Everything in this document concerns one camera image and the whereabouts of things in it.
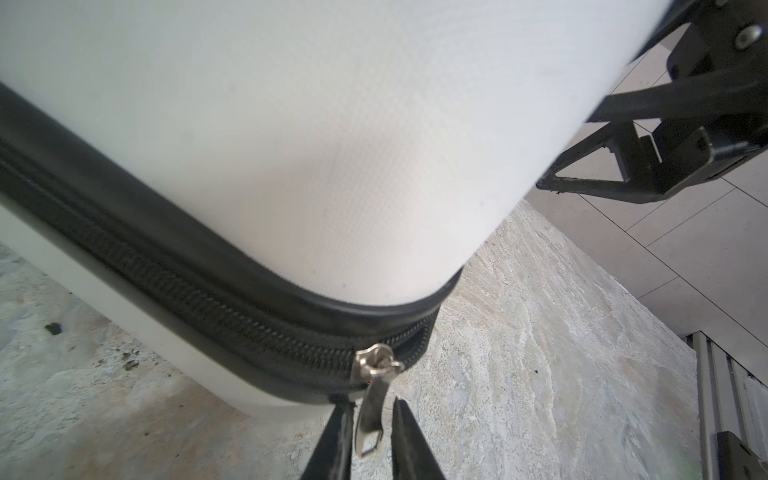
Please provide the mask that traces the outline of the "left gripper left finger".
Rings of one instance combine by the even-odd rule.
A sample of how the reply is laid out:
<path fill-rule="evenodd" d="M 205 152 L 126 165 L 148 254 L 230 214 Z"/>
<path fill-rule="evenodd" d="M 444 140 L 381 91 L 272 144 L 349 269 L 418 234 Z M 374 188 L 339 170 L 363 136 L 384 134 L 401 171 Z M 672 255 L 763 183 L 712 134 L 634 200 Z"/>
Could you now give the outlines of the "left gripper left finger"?
<path fill-rule="evenodd" d="M 355 404 L 337 404 L 304 468 L 301 480 L 348 480 Z"/>

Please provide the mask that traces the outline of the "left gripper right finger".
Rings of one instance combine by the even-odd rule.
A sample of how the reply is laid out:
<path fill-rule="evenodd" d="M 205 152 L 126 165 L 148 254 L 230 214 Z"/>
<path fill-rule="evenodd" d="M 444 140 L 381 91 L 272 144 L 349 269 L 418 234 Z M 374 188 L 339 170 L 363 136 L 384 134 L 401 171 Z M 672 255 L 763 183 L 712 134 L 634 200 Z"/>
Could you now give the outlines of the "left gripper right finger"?
<path fill-rule="evenodd" d="M 408 403 L 396 398 L 392 415 L 392 471 L 395 480 L 445 480 Z"/>

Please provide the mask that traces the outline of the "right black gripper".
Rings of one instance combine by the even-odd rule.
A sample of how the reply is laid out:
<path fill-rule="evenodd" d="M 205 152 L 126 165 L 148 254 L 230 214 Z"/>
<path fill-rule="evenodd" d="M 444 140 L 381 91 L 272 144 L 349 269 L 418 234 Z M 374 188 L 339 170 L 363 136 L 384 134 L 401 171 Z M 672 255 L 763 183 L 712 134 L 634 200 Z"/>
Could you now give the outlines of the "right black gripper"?
<path fill-rule="evenodd" d="M 588 121 L 610 123 L 589 124 L 537 189 L 652 203 L 766 151 L 766 2 L 675 1 L 655 37 L 677 27 L 671 82 L 605 97 Z M 650 118 L 661 119 L 653 140 L 631 122 Z"/>

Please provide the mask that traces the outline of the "aluminium mounting rail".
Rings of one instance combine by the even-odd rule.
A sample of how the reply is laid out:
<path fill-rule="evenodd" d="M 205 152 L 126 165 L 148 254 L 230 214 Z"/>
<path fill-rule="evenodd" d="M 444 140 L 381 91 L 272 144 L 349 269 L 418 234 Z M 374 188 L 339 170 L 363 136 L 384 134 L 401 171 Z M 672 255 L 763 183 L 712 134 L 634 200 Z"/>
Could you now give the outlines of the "aluminium mounting rail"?
<path fill-rule="evenodd" d="M 767 386 L 704 332 L 685 338 L 697 357 L 705 479 L 767 477 Z"/>

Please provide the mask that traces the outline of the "black suitcase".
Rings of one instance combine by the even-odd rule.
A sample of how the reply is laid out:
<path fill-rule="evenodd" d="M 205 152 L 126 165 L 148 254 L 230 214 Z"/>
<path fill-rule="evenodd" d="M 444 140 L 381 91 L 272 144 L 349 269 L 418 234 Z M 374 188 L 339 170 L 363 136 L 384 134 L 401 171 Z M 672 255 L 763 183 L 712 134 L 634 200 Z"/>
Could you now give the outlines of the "black suitcase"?
<path fill-rule="evenodd" d="M 5 1 L 1 81 L 249 261 L 435 293 L 667 1 Z"/>

